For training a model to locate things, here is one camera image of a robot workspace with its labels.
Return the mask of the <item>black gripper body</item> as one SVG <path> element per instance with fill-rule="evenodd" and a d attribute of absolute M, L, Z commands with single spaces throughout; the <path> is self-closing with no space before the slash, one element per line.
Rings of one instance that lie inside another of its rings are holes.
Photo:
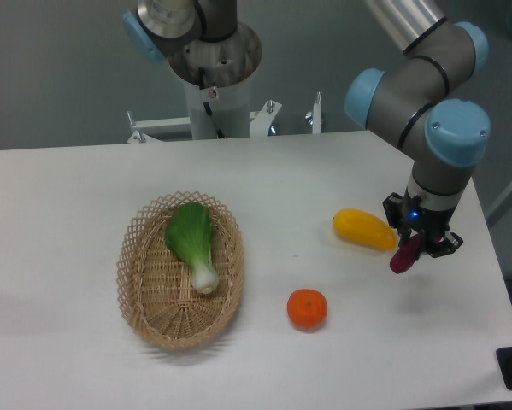
<path fill-rule="evenodd" d="M 396 230 L 399 226 L 410 226 L 412 235 L 419 233 L 422 237 L 422 254 L 426 253 L 426 245 L 435 238 L 441 238 L 450 231 L 450 219 L 454 208 L 433 210 L 422 205 L 420 196 L 403 196 L 391 193 L 384 201 L 383 208 L 388 225 Z"/>

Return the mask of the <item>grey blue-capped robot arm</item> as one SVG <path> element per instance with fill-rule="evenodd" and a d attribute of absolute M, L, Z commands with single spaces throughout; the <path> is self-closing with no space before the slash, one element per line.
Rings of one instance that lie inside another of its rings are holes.
<path fill-rule="evenodd" d="M 414 163 L 405 192 L 383 203 L 400 249 L 451 255 L 462 239 L 450 219 L 486 151 L 491 123 L 480 106 L 450 93 L 486 63 L 486 36 L 449 22 L 433 1 L 370 1 L 368 8 L 407 62 L 395 73 L 361 72 L 346 92 L 345 113 Z M 195 139 L 267 132 L 248 103 L 261 42 L 238 20 L 234 1 L 140 1 L 122 22 L 146 59 L 167 61 L 184 83 Z"/>

